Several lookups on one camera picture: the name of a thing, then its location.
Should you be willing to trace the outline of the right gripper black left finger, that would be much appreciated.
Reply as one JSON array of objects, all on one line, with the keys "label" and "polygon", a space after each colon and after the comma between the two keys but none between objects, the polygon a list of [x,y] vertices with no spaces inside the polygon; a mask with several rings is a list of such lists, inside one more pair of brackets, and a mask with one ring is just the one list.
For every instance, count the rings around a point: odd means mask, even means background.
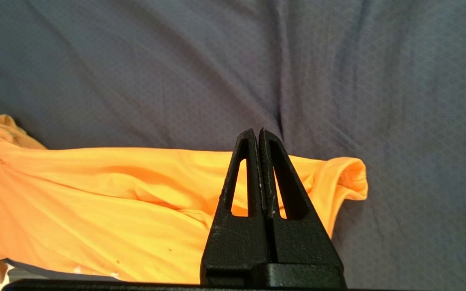
[{"label": "right gripper black left finger", "polygon": [[[232,206],[242,161],[246,162],[248,215],[237,217]],[[258,169],[257,140],[253,129],[248,129],[235,142],[201,259],[203,276],[242,276],[268,260]]]}]

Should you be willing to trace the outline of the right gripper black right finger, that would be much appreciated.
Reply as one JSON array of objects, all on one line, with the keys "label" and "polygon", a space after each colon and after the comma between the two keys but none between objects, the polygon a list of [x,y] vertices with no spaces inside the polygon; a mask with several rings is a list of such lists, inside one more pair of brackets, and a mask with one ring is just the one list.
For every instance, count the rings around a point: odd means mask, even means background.
[{"label": "right gripper black right finger", "polygon": [[262,129],[258,145],[272,258],[280,264],[321,266],[342,274],[342,261],[281,140]]}]

